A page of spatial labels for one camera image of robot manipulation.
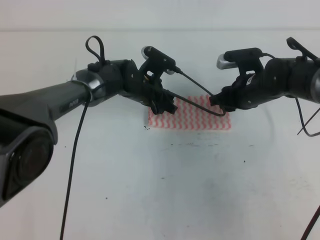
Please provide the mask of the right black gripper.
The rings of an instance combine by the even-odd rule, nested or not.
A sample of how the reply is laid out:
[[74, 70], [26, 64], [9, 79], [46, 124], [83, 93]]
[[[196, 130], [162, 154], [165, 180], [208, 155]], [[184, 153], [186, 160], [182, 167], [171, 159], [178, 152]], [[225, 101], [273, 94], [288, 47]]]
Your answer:
[[268, 101], [266, 90], [262, 87], [261, 74], [238, 76], [230, 86], [209, 97], [211, 106], [219, 106], [228, 113], [236, 110], [249, 110]]

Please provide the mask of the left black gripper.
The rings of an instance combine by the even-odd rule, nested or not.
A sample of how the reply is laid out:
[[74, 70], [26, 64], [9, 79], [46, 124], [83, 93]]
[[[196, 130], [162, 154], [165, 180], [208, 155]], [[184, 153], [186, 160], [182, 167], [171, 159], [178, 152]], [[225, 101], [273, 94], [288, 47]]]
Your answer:
[[174, 114], [178, 109], [174, 97], [164, 92], [159, 81], [152, 84], [138, 75], [123, 78], [122, 96], [149, 107], [154, 115], [160, 115], [164, 110]]

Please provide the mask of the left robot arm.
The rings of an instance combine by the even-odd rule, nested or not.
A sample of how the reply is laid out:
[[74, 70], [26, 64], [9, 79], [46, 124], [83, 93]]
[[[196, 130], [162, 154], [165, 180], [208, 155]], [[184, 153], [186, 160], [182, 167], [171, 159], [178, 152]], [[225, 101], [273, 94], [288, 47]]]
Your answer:
[[159, 75], [132, 60], [95, 62], [72, 80], [0, 98], [0, 203], [5, 205], [49, 165], [58, 142], [56, 120], [81, 105], [94, 107], [120, 95], [154, 114], [177, 110]]

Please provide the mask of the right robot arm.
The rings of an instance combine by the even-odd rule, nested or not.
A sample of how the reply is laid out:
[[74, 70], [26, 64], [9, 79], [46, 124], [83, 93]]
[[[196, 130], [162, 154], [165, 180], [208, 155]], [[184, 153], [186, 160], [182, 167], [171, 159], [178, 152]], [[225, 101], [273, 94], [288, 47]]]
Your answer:
[[227, 112], [249, 110], [281, 97], [320, 102], [320, 67], [313, 61], [271, 59], [258, 73], [238, 76], [210, 97], [210, 105]]

